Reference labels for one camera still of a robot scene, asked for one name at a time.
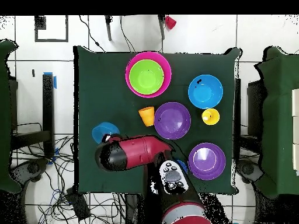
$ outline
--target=yellow cup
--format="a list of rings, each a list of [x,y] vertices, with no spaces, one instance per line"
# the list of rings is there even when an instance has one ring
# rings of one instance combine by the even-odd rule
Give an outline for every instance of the yellow cup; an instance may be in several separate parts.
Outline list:
[[[213,109],[213,108],[209,108],[209,109],[204,110],[201,117],[202,117],[204,123],[207,124],[207,125],[214,125],[220,119],[219,112],[216,109]]]
[[[154,125],[154,107],[142,108],[138,112],[145,126]]]

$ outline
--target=green bowl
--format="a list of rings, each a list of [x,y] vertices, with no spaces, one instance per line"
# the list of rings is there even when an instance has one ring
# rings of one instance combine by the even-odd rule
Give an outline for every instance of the green bowl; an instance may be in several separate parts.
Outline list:
[[[133,89],[143,95],[150,95],[162,86],[164,72],[157,62],[144,59],[133,65],[128,77]]]

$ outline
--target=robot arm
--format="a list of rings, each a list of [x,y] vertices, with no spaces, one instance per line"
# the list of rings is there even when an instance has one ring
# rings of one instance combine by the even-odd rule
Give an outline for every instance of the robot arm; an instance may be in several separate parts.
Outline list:
[[[172,157],[173,148],[155,136],[122,139],[104,136],[95,159],[101,169],[123,171],[153,163],[161,206],[160,224],[211,224],[204,206],[180,164]]]

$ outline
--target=white tile floor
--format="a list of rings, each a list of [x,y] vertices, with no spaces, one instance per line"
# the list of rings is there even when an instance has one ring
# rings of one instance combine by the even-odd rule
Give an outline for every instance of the white tile floor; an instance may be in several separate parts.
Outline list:
[[[224,53],[231,47],[239,47],[243,55],[239,64],[241,78],[241,123],[247,125],[247,84],[260,79],[253,67],[262,60],[263,50],[270,45],[280,46],[285,52],[299,50],[298,15],[170,15],[177,24],[172,30],[164,29],[163,42],[165,53]],[[46,30],[39,30],[40,39],[64,39],[65,16],[46,16]],[[106,51],[128,51],[126,41],[120,28],[119,16],[111,22],[112,41],[107,38],[104,16],[81,16],[91,29],[92,37]],[[42,122],[41,77],[43,72],[52,72],[57,77],[57,88],[54,89],[55,105],[55,138],[72,135],[74,110],[74,72],[72,46],[85,46],[92,51],[101,51],[88,36],[87,27],[79,16],[69,16],[68,43],[34,42],[34,16],[0,16],[0,39],[16,41],[19,48],[8,58],[8,67],[12,76],[19,81],[18,89],[18,123]],[[161,34],[156,15],[125,16],[122,20],[123,30],[136,51],[160,50]],[[38,126],[27,125],[22,131],[38,130]],[[242,127],[242,134],[247,133]],[[69,148],[64,153],[71,155]],[[64,172],[66,186],[74,181],[73,164],[67,165]],[[52,178],[53,187],[57,188],[57,172],[53,165],[48,165],[47,173]],[[225,213],[233,222],[252,224],[255,212],[255,197],[251,185],[245,185],[240,176],[235,176],[237,195],[218,195]],[[50,204],[52,189],[46,174],[36,184],[30,183],[26,195],[26,212],[29,224],[37,224],[41,213],[37,204],[44,210]],[[111,194],[96,194],[98,201],[111,198]],[[88,197],[91,208],[97,204],[93,195]],[[111,206],[96,207],[95,215],[111,214]],[[98,219],[93,224],[104,224]]]

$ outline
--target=blue bowl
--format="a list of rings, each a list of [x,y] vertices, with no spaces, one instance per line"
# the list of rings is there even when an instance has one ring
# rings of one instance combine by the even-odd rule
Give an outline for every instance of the blue bowl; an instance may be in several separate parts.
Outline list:
[[[112,123],[102,122],[92,129],[92,138],[99,144],[105,134],[119,134],[119,129]]]
[[[188,88],[188,97],[200,109],[215,107],[223,96],[221,82],[211,75],[200,75],[193,79]]]

